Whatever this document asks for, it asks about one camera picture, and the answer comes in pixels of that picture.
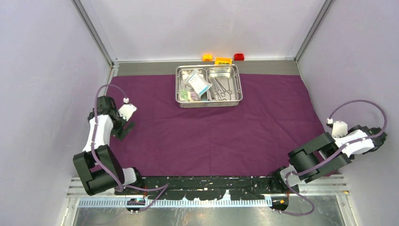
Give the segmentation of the white sterile pouch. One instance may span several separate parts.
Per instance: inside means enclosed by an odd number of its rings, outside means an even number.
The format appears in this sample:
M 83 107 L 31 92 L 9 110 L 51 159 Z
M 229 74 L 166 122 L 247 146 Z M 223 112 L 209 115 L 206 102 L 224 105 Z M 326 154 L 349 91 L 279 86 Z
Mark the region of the white sterile pouch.
M 207 72 L 200 68 L 194 68 L 188 75 L 183 77 L 183 83 L 189 86 L 200 97 L 204 95 L 213 85 L 207 81 Z

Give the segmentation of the orange yellow toy block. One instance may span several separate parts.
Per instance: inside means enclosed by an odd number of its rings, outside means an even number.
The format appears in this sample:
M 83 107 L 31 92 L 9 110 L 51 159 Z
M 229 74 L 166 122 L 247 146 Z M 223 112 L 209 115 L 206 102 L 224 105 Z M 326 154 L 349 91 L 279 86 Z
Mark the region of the orange yellow toy block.
M 215 58 L 215 65 L 231 65 L 232 58 L 228 57 L 216 57 Z

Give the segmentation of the purple cloth wrap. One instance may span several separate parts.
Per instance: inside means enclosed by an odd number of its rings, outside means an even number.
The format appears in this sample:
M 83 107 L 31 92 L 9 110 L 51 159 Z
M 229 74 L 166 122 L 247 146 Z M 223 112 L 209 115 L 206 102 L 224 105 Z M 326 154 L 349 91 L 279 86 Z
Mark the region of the purple cloth wrap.
M 120 76 L 107 95 L 137 107 L 134 127 L 111 139 L 122 167 L 144 176 L 264 176 L 324 132 L 299 76 L 241 74 L 233 107 L 181 108 L 173 75 Z

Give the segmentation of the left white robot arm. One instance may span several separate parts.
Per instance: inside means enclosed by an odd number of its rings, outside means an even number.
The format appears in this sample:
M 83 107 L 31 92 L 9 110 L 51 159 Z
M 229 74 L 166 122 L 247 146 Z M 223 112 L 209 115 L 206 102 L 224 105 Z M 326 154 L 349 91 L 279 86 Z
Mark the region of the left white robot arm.
M 134 123 L 129 119 L 137 108 L 125 98 L 120 108 L 112 97 L 101 96 L 88 115 L 90 131 L 81 153 L 74 155 L 73 165 L 86 193 L 93 196 L 108 189 L 122 190 L 133 195 L 144 190 L 144 180 L 135 167 L 123 168 L 110 148 L 110 138 L 122 141 Z

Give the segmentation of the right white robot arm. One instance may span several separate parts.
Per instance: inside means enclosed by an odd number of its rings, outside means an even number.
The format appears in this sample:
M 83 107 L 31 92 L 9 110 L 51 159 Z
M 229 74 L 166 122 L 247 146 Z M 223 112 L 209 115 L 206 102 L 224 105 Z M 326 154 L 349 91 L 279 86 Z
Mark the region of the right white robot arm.
M 323 160 L 331 157 L 344 144 L 357 138 L 364 138 L 365 140 L 350 144 L 323 166 L 301 176 L 295 174 L 287 175 L 292 171 L 300 173 L 315 167 Z M 280 167 L 271 173 L 268 187 L 274 193 L 283 193 L 289 190 L 288 185 L 294 187 L 301 182 L 309 183 L 314 181 L 350 164 L 355 155 L 367 154 L 378 150 L 384 144 L 386 138 L 387 134 L 381 132 L 380 127 L 368 128 L 360 125 L 349 129 L 348 134 L 343 137 L 333 137 L 330 133 L 325 132 L 289 152 L 289 165 Z

